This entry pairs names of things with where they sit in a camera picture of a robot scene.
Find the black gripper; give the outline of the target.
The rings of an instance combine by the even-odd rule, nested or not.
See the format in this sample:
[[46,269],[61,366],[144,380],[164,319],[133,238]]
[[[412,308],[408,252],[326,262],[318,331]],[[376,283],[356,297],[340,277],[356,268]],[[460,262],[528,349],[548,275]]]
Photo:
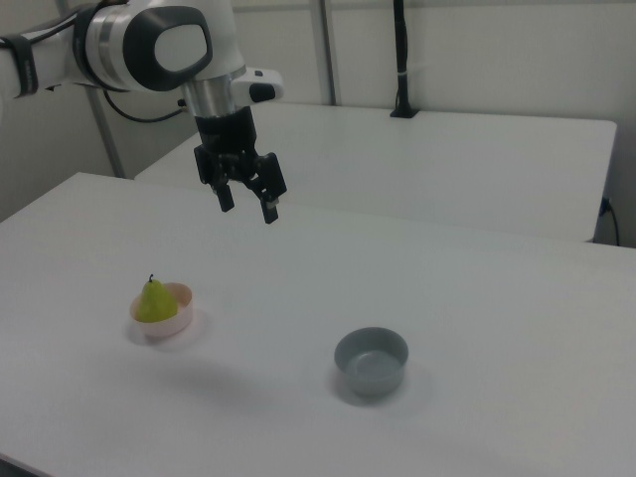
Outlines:
[[199,178],[211,187],[225,213],[235,206],[229,179],[246,182],[258,197],[264,222],[278,219],[279,198],[287,192],[274,153],[257,156],[256,131],[250,109],[211,118],[196,117],[201,144],[194,149]]

